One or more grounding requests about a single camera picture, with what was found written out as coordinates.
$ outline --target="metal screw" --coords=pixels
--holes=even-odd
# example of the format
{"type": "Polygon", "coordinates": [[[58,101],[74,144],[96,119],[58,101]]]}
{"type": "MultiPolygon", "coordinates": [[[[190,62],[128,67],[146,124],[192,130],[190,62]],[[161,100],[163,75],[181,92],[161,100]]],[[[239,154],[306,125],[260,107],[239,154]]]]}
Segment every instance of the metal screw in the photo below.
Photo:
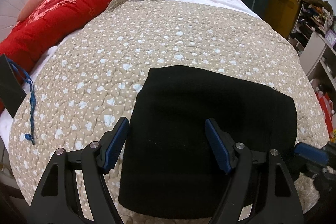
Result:
{"type": "Polygon", "coordinates": [[[96,148],[96,147],[98,147],[99,146],[99,143],[98,142],[92,142],[92,143],[90,143],[90,147],[91,148],[96,148]]]}
{"type": "Polygon", "coordinates": [[[279,152],[276,150],[276,149],[271,149],[271,154],[273,156],[278,156],[279,155],[279,152]]]}
{"type": "Polygon", "coordinates": [[[236,143],[236,148],[243,149],[245,148],[245,145],[243,143],[236,143]]]}
{"type": "Polygon", "coordinates": [[[58,149],[56,150],[56,155],[61,155],[61,154],[63,154],[63,152],[64,152],[64,149],[63,149],[63,148],[58,148],[58,149]]]}

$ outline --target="red comforter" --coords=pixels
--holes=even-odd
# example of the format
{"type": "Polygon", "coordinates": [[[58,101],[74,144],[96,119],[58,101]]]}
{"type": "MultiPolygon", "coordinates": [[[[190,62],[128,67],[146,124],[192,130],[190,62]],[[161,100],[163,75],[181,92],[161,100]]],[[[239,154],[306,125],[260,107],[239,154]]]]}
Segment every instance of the red comforter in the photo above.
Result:
{"type": "MultiPolygon", "coordinates": [[[[28,73],[41,55],[102,13],[111,0],[45,0],[0,43],[6,56],[28,73]]],[[[0,113],[3,105],[0,102],[0,113]]]]}

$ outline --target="blue gripper pad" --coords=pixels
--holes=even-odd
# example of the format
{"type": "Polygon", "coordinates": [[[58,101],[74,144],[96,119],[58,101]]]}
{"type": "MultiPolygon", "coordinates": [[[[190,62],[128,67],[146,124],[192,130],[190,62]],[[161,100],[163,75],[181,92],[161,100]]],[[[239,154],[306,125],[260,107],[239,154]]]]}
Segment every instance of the blue gripper pad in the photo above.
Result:
{"type": "Polygon", "coordinates": [[[125,140],[127,138],[127,134],[129,131],[129,122],[125,118],[119,128],[117,129],[117,132],[115,133],[109,147],[106,150],[105,153],[105,163],[103,166],[103,169],[105,171],[109,171],[113,169],[117,163],[118,157],[120,155],[120,151],[125,143],[125,140]]]}
{"type": "Polygon", "coordinates": [[[303,156],[304,158],[311,160],[313,162],[316,162],[318,164],[328,165],[328,161],[329,161],[328,154],[309,144],[298,143],[295,146],[294,153],[299,154],[303,156]]]}
{"type": "Polygon", "coordinates": [[[229,162],[229,153],[209,119],[205,121],[204,132],[219,168],[229,174],[232,170],[229,162]]]}

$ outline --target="quilted bedspread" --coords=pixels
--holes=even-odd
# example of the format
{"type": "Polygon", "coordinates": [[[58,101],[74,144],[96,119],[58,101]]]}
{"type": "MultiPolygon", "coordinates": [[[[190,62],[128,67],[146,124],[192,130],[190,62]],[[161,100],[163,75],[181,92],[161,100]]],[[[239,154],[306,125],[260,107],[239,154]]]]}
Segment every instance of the quilted bedspread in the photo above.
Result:
{"type": "MultiPolygon", "coordinates": [[[[35,146],[24,138],[30,132],[30,95],[15,116],[9,156],[26,201],[31,203],[57,148],[82,149],[111,130],[121,116],[130,119],[149,69],[171,65],[274,87],[295,101],[297,141],[319,148],[328,141],[323,114],[295,50],[264,21],[194,3],[113,0],[58,48],[35,82],[35,146]]],[[[209,221],[155,219],[122,208],[118,204],[122,161],[123,150],[105,180],[125,223],[209,221]]],[[[92,219],[82,174],[76,174],[83,213],[92,219]]],[[[295,185],[307,211],[318,192],[304,176],[295,185]]]]}

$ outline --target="blue string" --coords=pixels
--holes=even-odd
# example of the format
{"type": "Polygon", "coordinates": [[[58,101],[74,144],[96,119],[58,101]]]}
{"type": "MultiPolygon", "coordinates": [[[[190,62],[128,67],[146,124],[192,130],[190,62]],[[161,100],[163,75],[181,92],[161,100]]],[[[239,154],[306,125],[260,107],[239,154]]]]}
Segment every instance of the blue string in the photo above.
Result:
{"type": "Polygon", "coordinates": [[[33,145],[35,145],[35,140],[34,140],[34,111],[36,107],[36,97],[35,97],[35,91],[34,91],[34,83],[33,80],[30,78],[30,75],[23,69],[21,68],[18,64],[16,64],[13,60],[7,58],[7,61],[9,64],[11,64],[12,68],[14,71],[16,71],[21,78],[29,84],[29,89],[30,89],[30,125],[31,125],[31,134],[25,134],[25,139],[28,141],[31,141],[33,145]],[[20,74],[19,70],[23,72],[23,74],[26,76],[26,78],[22,77],[20,74]]]}

